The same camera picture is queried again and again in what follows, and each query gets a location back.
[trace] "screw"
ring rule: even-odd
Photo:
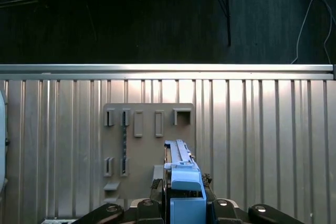
[[[153,205],[153,202],[152,202],[151,200],[145,200],[145,201],[143,202],[143,204],[144,204],[145,206],[151,206],[151,205]]]
[[[264,207],[256,206],[256,209],[258,210],[258,212],[266,212],[266,209]]]
[[[115,212],[117,209],[115,207],[108,207],[106,209],[107,212]]]
[[[222,207],[227,206],[227,202],[225,200],[219,200],[218,204],[220,204]]]

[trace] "blue plastic part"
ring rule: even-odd
[[[182,140],[166,141],[171,149],[172,162],[164,165],[171,170],[171,188],[174,190],[198,191],[197,198],[171,198],[171,224],[205,224],[206,196],[202,182],[201,170],[191,158],[191,152]]]
[[[5,183],[5,155],[6,155],[6,107],[4,94],[0,92],[0,192]]]

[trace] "dark floor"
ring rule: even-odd
[[[217,0],[49,0],[48,8],[0,9],[0,63],[290,63],[309,2],[230,0],[231,47]],[[328,63],[329,21],[316,2],[298,63]]]

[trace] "metal pole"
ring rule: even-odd
[[[229,47],[231,46],[231,24],[230,24],[230,19],[231,19],[231,14],[230,14],[230,3],[229,0],[225,0],[226,4],[226,24],[227,24],[227,39],[228,39],[228,44]]]
[[[38,0],[13,0],[0,3],[0,8],[38,3]]]

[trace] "white cable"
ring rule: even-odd
[[[324,43],[323,43],[323,48],[324,48],[324,52],[325,52],[325,54],[326,54],[327,57],[328,57],[329,64],[331,64],[331,60],[330,60],[330,57],[329,57],[329,54],[328,54],[328,51],[327,51],[327,48],[326,48],[326,44],[327,44],[327,42],[328,42],[328,40],[329,40],[329,37],[330,37],[330,34],[331,34],[331,30],[332,30],[332,22],[334,21],[334,24],[335,24],[335,26],[336,26],[336,20],[335,20],[333,14],[332,14],[332,9],[331,9],[331,7],[328,5],[327,1],[326,1],[326,0],[321,0],[321,1],[325,4],[326,8],[328,9],[329,15],[330,15],[330,27],[329,27],[329,33],[328,33],[328,35],[327,35],[327,37],[326,37],[326,39],[325,39],[325,41],[324,41]],[[304,26],[305,26],[305,24],[306,24],[307,17],[308,17],[309,11],[310,11],[310,7],[311,7],[311,5],[312,5],[313,2],[314,2],[314,0],[311,0],[310,3],[309,3],[309,6],[308,6],[308,9],[307,9],[305,18],[304,18],[304,20],[303,20],[303,23],[302,23],[302,26],[301,26],[301,29],[300,29],[300,33],[299,33],[299,37],[298,37],[298,41],[297,41],[297,43],[296,43],[296,57],[295,57],[295,59],[291,62],[291,64],[294,64],[294,63],[298,60],[298,58],[299,58],[299,42],[300,42],[300,38],[301,38],[301,35],[302,35],[302,30],[303,30],[303,28],[304,28]]]

